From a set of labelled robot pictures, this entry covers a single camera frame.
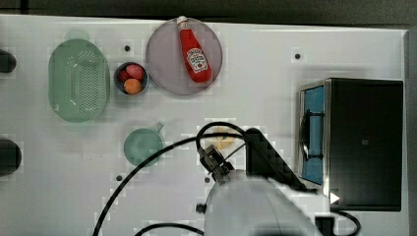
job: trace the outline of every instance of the orange fruit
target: orange fruit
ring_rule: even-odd
[[[125,82],[125,91],[127,94],[138,94],[142,91],[141,83],[136,79],[129,79]]]

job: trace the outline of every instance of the black cable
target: black cable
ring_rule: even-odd
[[[359,234],[359,232],[362,229],[362,225],[361,225],[361,222],[359,222],[359,220],[355,216],[353,216],[350,213],[345,212],[345,211],[333,210],[332,212],[335,213],[335,214],[344,216],[344,217],[352,220],[353,223],[356,224],[356,229],[352,233],[346,234],[346,235],[336,235],[336,236],[355,236],[355,235]]]
[[[181,229],[187,229],[191,232],[195,232],[198,233],[200,235],[205,235],[205,232],[203,232],[202,230],[195,228],[195,227],[191,227],[189,225],[186,224],[179,224],[179,223],[157,223],[157,224],[152,224],[148,227],[143,228],[141,231],[139,231],[137,234],[135,234],[135,236],[142,236],[144,235],[146,232],[153,230],[155,228],[163,228],[163,227],[173,227],[173,228],[181,228]]]
[[[200,151],[200,149],[202,148],[201,139],[202,139],[203,134],[205,133],[206,130],[208,130],[209,128],[214,127],[214,126],[229,127],[231,129],[237,131],[243,137],[243,139],[246,141],[245,131],[242,130],[239,126],[236,126],[236,125],[233,125],[233,124],[230,124],[230,123],[227,123],[227,122],[221,122],[221,121],[211,122],[211,123],[206,124],[205,126],[203,126],[202,129],[197,133],[196,146],[197,146],[198,151]]]
[[[244,147],[246,144],[243,144],[241,146],[239,146],[237,149],[233,150],[229,155],[227,155],[226,158],[224,158],[224,161],[226,161],[228,158],[232,157],[232,155],[234,155],[234,153],[236,153],[238,150],[240,150],[242,147]]]
[[[202,138],[212,138],[212,137],[234,137],[238,139],[243,139],[241,135],[238,134],[229,134],[229,133],[215,133],[215,134],[206,134],[202,135]],[[129,173],[128,176],[120,183],[120,185],[117,187],[117,189],[113,192],[110,199],[107,201],[106,205],[104,206],[104,209],[102,210],[100,217],[98,218],[97,224],[95,225],[94,232],[92,233],[92,236],[98,236],[98,233],[100,231],[101,225],[104,221],[105,216],[107,215],[108,211],[110,210],[111,206],[113,205],[114,201],[116,200],[117,196],[119,196],[120,192],[125,188],[125,186],[129,183],[129,181],[142,169],[144,168],[148,163],[153,161],[158,156],[166,153],[169,150],[172,150],[178,146],[182,146],[186,143],[195,141],[197,137],[188,138],[182,141],[179,141],[173,145],[170,145],[168,147],[165,147],[164,149],[161,149],[157,151],[155,154],[151,155],[148,159],[146,159],[144,162],[142,162],[140,165],[138,165],[132,172]]]

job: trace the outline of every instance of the teal cup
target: teal cup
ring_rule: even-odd
[[[160,130],[163,125],[158,123],[153,128],[141,128],[132,132],[125,141],[124,152],[126,158],[133,165],[140,165],[151,155],[163,149],[163,140],[160,135]],[[147,167],[154,165],[160,159],[156,159],[147,164]]]

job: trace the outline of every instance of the gray plate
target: gray plate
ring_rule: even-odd
[[[147,47],[148,72],[155,83],[175,94],[191,95],[207,89],[216,79],[222,63],[221,45],[205,24],[188,19],[212,69],[212,79],[198,84],[191,80],[181,53],[176,19],[160,26],[150,37]]]

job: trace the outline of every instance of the green basket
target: green basket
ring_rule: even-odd
[[[61,43],[49,60],[49,103],[69,122],[96,117],[110,95],[110,74],[100,50],[84,39]]]

